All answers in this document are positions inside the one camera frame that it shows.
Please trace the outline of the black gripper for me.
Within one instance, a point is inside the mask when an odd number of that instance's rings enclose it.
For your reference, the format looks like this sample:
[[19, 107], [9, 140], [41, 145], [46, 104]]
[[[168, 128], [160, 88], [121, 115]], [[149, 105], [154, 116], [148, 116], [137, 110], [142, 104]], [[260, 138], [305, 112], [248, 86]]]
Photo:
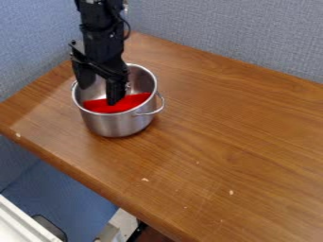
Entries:
[[80, 88], [86, 89], [96, 76], [106, 79], [106, 104], [113, 106], [126, 93], [126, 65], [122, 60], [124, 24], [92, 26], [80, 24], [81, 40], [71, 41], [70, 61]]

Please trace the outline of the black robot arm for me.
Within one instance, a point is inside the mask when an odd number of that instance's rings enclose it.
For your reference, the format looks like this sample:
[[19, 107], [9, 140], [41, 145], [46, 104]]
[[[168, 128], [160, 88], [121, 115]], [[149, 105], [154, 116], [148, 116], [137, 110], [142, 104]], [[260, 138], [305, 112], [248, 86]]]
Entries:
[[114, 105], [126, 93], [128, 69], [122, 60], [130, 26], [121, 16], [122, 0], [74, 0], [80, 13], [81, 39], [73, 40], [70, 62], [82, 90], [104, 80], [105, 103]]

